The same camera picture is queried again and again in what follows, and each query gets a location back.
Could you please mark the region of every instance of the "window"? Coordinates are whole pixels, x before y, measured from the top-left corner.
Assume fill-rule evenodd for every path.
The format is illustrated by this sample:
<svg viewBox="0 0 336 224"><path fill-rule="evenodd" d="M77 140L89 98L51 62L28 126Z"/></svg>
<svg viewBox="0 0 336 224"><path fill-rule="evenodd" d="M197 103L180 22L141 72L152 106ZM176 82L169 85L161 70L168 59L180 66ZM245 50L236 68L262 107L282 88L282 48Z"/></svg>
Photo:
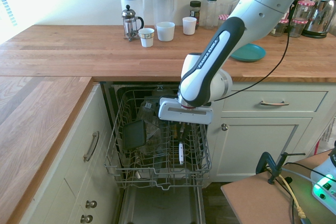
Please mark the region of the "window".
<svg viewBox="0 0 336 224"><path fill-rule="evenodd" d="M15 16L7 0L0 0L0 44L18 33Z"/></svg>

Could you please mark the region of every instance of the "dishwasher door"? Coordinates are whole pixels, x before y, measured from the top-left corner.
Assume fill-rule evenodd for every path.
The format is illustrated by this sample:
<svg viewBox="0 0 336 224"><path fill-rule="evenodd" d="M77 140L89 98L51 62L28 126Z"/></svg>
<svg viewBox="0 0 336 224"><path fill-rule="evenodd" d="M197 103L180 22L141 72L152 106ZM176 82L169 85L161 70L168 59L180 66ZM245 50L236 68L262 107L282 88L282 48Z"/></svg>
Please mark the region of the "dishwasher door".
<svg viewBox="0 0 336 224"><path fill-rule="evenodd" d="M119 224L205 224L200 187L126 189Z"/></svg>

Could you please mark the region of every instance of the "yellow cable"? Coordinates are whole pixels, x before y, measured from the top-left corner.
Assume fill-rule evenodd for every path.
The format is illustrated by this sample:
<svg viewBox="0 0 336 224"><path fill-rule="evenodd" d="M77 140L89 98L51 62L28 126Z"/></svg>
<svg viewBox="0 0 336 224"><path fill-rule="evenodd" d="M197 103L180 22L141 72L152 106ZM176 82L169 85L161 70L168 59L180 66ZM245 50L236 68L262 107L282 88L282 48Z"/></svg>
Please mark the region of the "yellow cable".
<svg viewBox="0 0 336 224"><path fill-rule="evenodd" d="M289 193L291 194L291 196L292 196L292 198L293 198L293 200L294 200L294 202L295 202L296 209L297 209L297 211L298 211L298 215L299 215L300 219L304 219L304 218L306 218L305 213L303 212L302 208L299 206L298 200L296 199L296 197L295 197L295 195L294 195L292 189L291 189L290 186L288 185L287 181L286 181L280 174L279 174L279 177L282 179L283 183L286 185L286 187L287 187Z"/></svg>

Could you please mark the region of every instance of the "white cabinet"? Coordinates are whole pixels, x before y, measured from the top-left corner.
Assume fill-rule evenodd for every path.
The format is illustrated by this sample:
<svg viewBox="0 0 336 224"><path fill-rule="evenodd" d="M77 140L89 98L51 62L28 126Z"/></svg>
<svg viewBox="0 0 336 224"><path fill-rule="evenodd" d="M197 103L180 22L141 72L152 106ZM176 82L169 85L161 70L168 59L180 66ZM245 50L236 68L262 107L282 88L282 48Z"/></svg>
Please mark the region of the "white cabinet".
<svg viewBox="0 0 336 224"><path fill-rule="evenodd" d="M233 92L249 85L235 83ZM265 151L275 161L284 151L310 153L336 114L336 85L265 82L215 102L213 109L207 134L212 155L209 182L231 182L255 174Z"/></svg>
<svg viewBox="0 0 336 224"><path fill-rule="evenodd" d="M213 182L235 181L255 174L263 152L291 153L311 118L222 118L213 155Z"/></svg>
<svg viewBox="0 0 336 224"><path fill-rule="evenodd" d="M83 215L91 216L92 224L110 224L120 201L117 183L104 167L111 134L102 90L96 84L20 223L81 223ZM97 206L88 207L87 201L96 201Z"/></svg>

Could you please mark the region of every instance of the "wooden board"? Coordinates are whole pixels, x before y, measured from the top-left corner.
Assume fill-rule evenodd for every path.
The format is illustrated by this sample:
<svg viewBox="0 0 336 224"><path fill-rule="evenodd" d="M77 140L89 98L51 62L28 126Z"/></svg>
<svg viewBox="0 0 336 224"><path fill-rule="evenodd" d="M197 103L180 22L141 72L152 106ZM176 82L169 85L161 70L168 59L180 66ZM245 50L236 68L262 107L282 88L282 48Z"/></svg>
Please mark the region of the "wooden board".
<svg viewBox="0 0 336 224"><path fill-rule="evenodd" d="M18 223L92 88L89 77L0 77L0 216Z"/></svg>
<svg viewBox="0 0 336 224"><path fill-rule="evenodd" d="M298 163L315 168L329 158L328 153ZM300 166L289 164L286 168L310 177L310 171ZM281 174L293 179L290 185L311 223L336 223L336 216L312 196L311 182L288 172ZM268 184L269 177L269 173L264 172L221 187L241 224L291 224L291 197L277 183ZM301 223L296 210L294 216L295 223Z"/></svg>
<svg viewBox="0 0 336 224"><path fill-rule="evenodd" d="M89 76L96 81L180 81L184 58L202 52L216 29L192 36L175 28L170 42L144 48L123 39L122 26L35 25L0 46L0 75ZM266 36L255 44L267 54L258 62L229 58L223 69L233 81L258 81L278 63L287 37ZM290 38L287 55L266 81L336 82L336 38Z"/></svg>

